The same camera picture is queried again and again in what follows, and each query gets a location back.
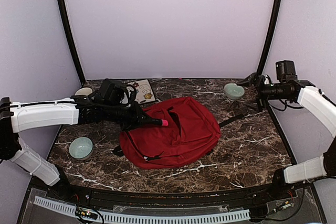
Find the pink and black highlighter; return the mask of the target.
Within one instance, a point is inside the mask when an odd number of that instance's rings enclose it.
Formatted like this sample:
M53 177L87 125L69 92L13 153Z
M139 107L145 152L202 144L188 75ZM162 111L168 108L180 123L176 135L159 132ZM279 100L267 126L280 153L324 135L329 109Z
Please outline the pink and black highlighter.
M169 123L164 119L148 119L147 124L158 125L158 126L168 126Z

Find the red student backpack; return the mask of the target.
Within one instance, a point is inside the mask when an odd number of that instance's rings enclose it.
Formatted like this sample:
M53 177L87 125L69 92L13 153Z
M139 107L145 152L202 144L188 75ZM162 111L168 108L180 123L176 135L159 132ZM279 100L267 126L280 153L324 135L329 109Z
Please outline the red student backpack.
M218 144L221 127L244 118L239 114L218 123L210 110L191 97L166 100L145 112L163 120L163 125L144 125L120 132L119 145L112 151L141 169L192 164Z

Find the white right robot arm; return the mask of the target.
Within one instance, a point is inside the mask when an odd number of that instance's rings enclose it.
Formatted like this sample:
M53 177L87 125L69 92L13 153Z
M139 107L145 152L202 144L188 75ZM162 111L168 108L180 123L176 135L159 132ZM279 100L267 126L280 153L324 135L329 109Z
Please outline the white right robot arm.
M335 102L315 84L298 78L295 63L275 63L275 79L253 72L238 82L253 87L257 110L270 109L296 163L275 171L268 195L280 199L288 185L335 177Z

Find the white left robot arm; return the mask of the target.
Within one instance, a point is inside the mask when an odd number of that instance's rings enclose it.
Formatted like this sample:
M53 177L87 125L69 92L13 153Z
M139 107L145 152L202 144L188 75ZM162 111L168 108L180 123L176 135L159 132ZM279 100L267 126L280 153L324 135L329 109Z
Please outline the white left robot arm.
M136 88L113 79L105 79L100 88L69 98L39 102L12 102L1 99L1 160L11 161L52 187L63 201L74 197L61 169L46 161L20 137L25 130L54 126L82 125L110 121L122 130L145 124L161 124L136 102Z

